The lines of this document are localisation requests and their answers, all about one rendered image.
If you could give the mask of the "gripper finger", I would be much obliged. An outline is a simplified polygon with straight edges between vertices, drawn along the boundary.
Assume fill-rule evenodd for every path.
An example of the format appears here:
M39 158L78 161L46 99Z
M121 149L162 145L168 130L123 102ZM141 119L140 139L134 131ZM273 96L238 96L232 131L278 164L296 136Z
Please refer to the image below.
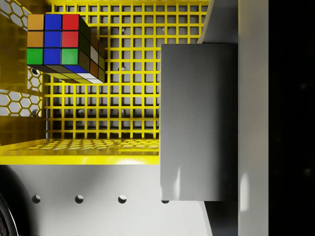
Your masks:
M209 0L197 43L238 43L238 0Z
M205 201L213 236L238 236L238 203L236 201Z

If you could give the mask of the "puzzle cube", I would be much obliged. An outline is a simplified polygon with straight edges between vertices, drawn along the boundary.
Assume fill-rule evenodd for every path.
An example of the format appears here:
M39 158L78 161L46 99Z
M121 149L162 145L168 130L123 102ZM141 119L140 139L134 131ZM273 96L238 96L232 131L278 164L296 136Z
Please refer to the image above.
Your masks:
M105 48L78 14L29 16L26 62L67 83L106 82Z

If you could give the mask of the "yellow basket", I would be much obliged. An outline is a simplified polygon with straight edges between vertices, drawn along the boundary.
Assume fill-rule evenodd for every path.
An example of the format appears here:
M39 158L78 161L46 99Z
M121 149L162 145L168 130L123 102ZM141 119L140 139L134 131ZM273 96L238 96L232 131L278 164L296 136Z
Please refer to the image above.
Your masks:
M0 164L158 164L164 44L197 43L209 0L0 0ZM78 14L106 82L27 66L28 17Z

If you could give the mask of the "black plate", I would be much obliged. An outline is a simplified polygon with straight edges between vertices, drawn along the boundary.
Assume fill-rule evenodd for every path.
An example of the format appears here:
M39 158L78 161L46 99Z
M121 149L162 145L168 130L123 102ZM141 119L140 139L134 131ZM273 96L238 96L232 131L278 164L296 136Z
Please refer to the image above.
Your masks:
M0 236L19 236L12 213L15 192L8 168L0 165Z

